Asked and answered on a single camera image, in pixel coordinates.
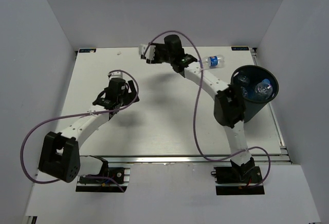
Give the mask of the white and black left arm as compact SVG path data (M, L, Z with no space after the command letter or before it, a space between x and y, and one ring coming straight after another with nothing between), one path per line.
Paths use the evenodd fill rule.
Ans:
M138 85L133 80L112 78L101 91L89 112L79 116L69 127L58 133L49 132L43 142L39 171L67 183L78 176L89 176L97 182L108 178L105 160L81 156L82 144L103 124L123 108L138 102Z

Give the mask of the clear unlabelled plastic bottle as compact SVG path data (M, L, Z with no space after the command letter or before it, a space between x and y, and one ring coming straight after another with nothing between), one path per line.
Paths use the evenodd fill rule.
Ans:
M250 83L250 79L244 74L237 75L236 81L242 86L248 86Z

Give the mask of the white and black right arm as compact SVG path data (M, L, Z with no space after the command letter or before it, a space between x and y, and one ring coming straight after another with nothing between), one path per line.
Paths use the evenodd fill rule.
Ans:
M254 159L244 133L246 107L241 89L205 70L200 58L185 53L175 34L166 36L162 44L139 46L139 54L148 64L170 64L176 73L197 84L199 91L204 90L213 99L214 118L224 128L229 143L233 178L246 181L254 168Z

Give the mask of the dark grey bin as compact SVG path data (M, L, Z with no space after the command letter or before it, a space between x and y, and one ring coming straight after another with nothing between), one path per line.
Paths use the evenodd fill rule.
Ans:
M255 65L237 68L231 76L231 84L239 86L242 91L246 123L279 93L276 77L267 69Z

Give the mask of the clear bottle blue label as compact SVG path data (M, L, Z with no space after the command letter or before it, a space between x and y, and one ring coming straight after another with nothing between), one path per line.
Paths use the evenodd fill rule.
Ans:
M202 59L203 69L223 68L225 66L225 57L223 55L214 55Z

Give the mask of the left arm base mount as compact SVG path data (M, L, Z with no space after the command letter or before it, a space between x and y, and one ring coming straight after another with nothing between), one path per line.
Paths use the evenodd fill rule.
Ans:
M98 175L80 176L76 192L124 193L130 181L131 169L126 166L110 166Z

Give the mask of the bottle with Chinese blue label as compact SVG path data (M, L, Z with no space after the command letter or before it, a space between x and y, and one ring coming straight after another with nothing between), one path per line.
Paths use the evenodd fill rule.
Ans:
M273 92L273 87L268 79L262 80L254 87L241 87L242 94L245 98L254 101L264 101L270 98Z

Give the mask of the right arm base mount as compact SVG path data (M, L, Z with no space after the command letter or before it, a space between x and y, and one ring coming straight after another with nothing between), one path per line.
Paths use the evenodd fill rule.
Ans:
M256 166L246 178L240 179L232 167L215 167L211 172L215 179L217 196L264 195L261 170Z

